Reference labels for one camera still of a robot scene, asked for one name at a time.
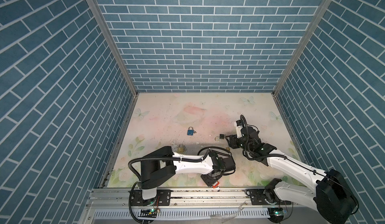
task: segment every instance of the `black mounting plate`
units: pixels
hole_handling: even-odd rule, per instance
[[[265,195],[264,195],[264,189],[248,189],[247,194],[250,195],[251,204],[253,206],[260,206],[260,205],[269,205],[265,201]],[[275,205],[291,205],[291,201],[281,201],[281,203],[277,203]]]
[[[131,206],[169,206],[171,190],[156,190],[156,197],[149,200],[143,200],[141,190],[134,190],[132,197]]]

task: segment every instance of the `floral tabletop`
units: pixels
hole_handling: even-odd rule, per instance
[[[196,155],[205,146],[228,147],[226,140],[216,142],[219,134],[236,134],[234,121],[243,114],[250,125],[259,128],[262,142],[272,144],[298,159],[298,153],[268,93],[141,93],[119,150],[107,187],[131,187],[137,177],[128,169],[128,161],[170,145],[177,152]],[[187,135],[189,127],[196,133]],[[299,182],[283,172],[257,161],[249,161],[241,149],[231,149],[236,172],[219,180],[221,187],[267,185],[273,178]],[[133,166],[140,172],[140,163]],[[200,174],[178,174],[165,187],[204,187]]]

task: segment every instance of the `brick pattern wallpaper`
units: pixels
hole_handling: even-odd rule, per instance
[[[97,0],[140,92],[271,92],[321,0]]]
[[[351,223],[385,223],[385,0],[333,0],[279,100],[312,165],[360,200]]]
[[[131,96],[85,0],[0,0],[0,223],[78,221]]]

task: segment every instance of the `open padlock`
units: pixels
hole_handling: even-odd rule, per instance
[[[193,135],[195,133],[196,131],[192,127],[189,127],[189,129],[187,130],[187,135]]]

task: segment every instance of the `metal corner post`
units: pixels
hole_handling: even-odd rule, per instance
[[[128,72],[127,72],[127,68],[124,64],[122,56],[120,55],[120,53],[118,51],[118,47],[116,46],[115,41],[113,40],[113,37],[111,35],[111,32],[108,29],[107,23],[104,20],[104,17],[102,15],[102,12],[100,11],[98,3],[96,2],[96,0],[86,0],[86,2],[91,9],[91,12],[95,17],[96,23],[98,24],[100,30],[102,31],[102,34],[103,34],[108,46],[110,47],[110,50],[111,50],[111,52],[112,52],[112,54],[113,54],[113,56],[114,56],[114,58],[118,64],[120,70],[122,71],[122,74],[124,76],[124,79],[127,82],[128,87],[132,91],[132,94],[134,96],[136,96],[137,91],[136,91],[135,85],[132,82],[132,80],[131,80]]]
[[[289,74],[291,73],[292,69],[296,65],[303,50],[305,49],[306,45],[308,44],[311,36],[313,35],[313,33],[315,31],[315,29],[317,28],[318,24],[320,23],[323,15],[325,14],[326,10],[328,9],[331,1],[332,0],[322,0],[319,7],[315,11],[314,16],[309,23],[309,26],[307,27],[303,37],[301,38],[300,42],[298,43],[297,48],[294,50],[294,53],[291,56],[291,59],[289,60],[288,65],[286,66],[286,69],[283,71],[282,76],[278,80],[278,83],[273,90],[274,96],[277,96],[279,91],[282,89],[286,79],[289,77]]]

